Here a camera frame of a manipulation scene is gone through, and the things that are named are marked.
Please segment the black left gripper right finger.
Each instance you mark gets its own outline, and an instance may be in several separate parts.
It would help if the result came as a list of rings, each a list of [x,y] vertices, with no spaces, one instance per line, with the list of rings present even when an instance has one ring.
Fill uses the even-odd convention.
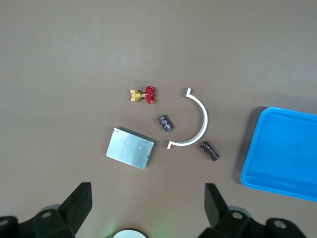
[[[214,183],[205,184],[204,208],[210,226],[201,238],[304,238],[294,223],[270,218],[260,224],[245,212],[229,208]]]

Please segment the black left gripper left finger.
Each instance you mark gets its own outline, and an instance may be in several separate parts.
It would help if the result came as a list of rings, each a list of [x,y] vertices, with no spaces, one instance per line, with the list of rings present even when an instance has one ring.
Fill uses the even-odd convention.
[[[15,216],[0,218],[2,238],[74,238],[92,209],[92,186],[82,182],[62,204],[43,208],[19,223]]]

